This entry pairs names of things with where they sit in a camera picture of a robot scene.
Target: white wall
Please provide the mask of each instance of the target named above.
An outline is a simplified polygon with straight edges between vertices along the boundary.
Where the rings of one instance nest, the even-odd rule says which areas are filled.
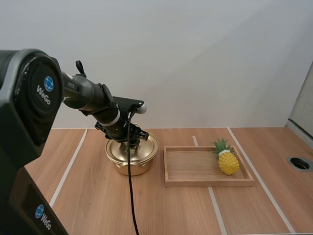
[[[142,127],[283,126],[313,59],[312,0],[12,0],[0,47],[38,48],[138,98]],[[62,106],[54,127],[93,127]]]

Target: tray rim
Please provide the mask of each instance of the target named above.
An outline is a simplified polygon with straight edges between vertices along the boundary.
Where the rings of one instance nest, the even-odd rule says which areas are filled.
[[[208,145],[208,146],[164,146],[164,150],[163,150],[163,155],[164,155],[164,173],[165,173],[165,186],[166,186],[166,183],[169,182],[169,183],[172,183],[172,182],[177,182],[177,183],[183,183],[183,182],[194,182],[194,180],[171,180],[168,178],[168,169],[167,169],[167,151],[171,151],[171,149],[177,149],[177,148],[181,148],[181,149],[198,149],[198,150],[201,150],[201,149],[208,149],[208,148],[215,148],[215,146],[212,146],[212,145]],[[230,147],[231,149],[233,149],[236,154],[237,154],[237,157],[238,157],[238,160],[240,161],[240,163],[242,164],[242,168],[243,170],[245,171],[244,174],[247,176],[247,178],[244,178],[244,179],[216,179],[216,180],[205,180],[205,179],[202,179],[202,180],[197,180],[197,182],[208,182],[208,183],[213,183],[213,182],[246,182],[247,184],[251,184],[250,186],[253,186],[254,185],[254,179],[249,171],[249,169],[247,168],[247,165],[245,164],[245,162],[243,161],[241,155],[239,154],[236,146],[231,146]]]

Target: wego logo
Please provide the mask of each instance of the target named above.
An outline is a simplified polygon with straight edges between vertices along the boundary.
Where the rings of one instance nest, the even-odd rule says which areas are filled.
[[[48,216],[44,213],[44,206],[43,204],[40,204],[36,211],[35,211],[35,217],[36,219],[39,219],[41,217],[41,222],[45,225],[45,227],[50,230],[51,224],[50,220],[48,220]]]
[[[50,105],[51,101],[49,100],[49,96],[44,93],[44,90],[38,85],[37,87],[37,93],[41,96],[41,98],[47,103],[47,105]]]

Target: pineapple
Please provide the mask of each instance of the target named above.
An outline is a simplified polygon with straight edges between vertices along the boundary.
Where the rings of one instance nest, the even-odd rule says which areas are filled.
[[[232,175],[239,170],[239,162],[234,154],[229,150],[230,146],[226,147],[226,142],[223,138],[217,142],[212,142],[217,151],[214,152],[218,154],[220,169],[226,175]]]

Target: black cable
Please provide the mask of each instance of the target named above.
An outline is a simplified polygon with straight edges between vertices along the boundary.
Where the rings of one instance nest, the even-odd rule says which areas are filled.
[[[135,111],[131,112],[128,120],[128,131],[127,131],[127,163],[128,163],[128,181],[129,181],[129,190],[131,193],[131,205],[132,205],[132,215],[133,215],[133,222],[134,227],[136,230],[136,235],[139,235],[136,217],[135,217],[135,209],[134,209],[134,195],[133,195],[133,185],[132,185],[132,174],[131,174],[131,153],[130,153],[130,126],[131,126],[131,119],[134,116]]]

